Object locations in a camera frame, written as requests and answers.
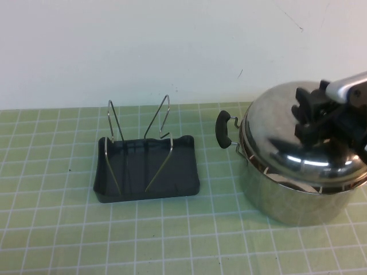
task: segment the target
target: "white wall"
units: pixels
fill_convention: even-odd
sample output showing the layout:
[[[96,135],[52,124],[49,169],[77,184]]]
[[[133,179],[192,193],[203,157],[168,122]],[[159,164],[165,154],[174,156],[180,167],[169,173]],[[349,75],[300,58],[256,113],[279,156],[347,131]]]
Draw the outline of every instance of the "white wall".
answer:
[[[252,100],[367,70],[366,0],[0,0],[0,109]]]

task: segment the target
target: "black handle grip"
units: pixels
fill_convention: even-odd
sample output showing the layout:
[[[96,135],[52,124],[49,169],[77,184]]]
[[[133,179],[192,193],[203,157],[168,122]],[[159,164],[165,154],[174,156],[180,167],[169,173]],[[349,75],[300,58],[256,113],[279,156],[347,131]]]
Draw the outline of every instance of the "black handle grip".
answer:
[[[221,148],[228,148],[232,141],[228,137],[227,122],[231,119],[231,115],[223,110],[219,113],[216,121],[216,138]]]

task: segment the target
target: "stainless steel pot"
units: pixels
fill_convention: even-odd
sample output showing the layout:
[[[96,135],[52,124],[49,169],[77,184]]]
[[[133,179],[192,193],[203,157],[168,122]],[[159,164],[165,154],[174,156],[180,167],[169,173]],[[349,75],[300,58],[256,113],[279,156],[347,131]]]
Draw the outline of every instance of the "stainless steel pot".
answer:
[[[222,111],[216,137],[222,148],[236,145],[244,158],[241,182],[247,199],[269,217],[289,225],[316,225],[337,216],[367,180],[367,166],[346,144],[324,140],[305,148],[295,137],[298,87],[317,89],[316,82],[290,82],[263,93],[238,118]],[[235,119],[239,142],[228,137]]]

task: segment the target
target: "pot lid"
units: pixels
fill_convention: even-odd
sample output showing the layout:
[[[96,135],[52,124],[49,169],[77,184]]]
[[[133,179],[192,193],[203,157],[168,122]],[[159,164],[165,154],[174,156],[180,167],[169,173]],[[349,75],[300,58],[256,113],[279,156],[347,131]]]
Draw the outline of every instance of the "pot lid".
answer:
[[[243,142],[268,174],[333,187],[351,184],[367,175],[367,166],[347,144],[336,139],[304,147],[294,135],[297,124],[291,108],[298,105],[296,89],[318,88],[317,82],[289,82],[273,87],[248,108],[242,123]]]

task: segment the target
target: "green cutting mat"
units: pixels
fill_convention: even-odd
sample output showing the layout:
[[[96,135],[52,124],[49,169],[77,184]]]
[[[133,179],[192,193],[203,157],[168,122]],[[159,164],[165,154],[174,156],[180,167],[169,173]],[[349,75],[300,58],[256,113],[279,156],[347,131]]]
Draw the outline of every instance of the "green cutting mat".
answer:
[[[197,196],[107,205],[92,191],[106,108],[2,111],[0,274],[367,274],[366,187],[313,227],[280,225],[246,201],[243,162],[219,148],[214,122],[247,106],[171,106],[166,129],[195,137]],[[125,139],[142,138],[156,109],[117,108]]]

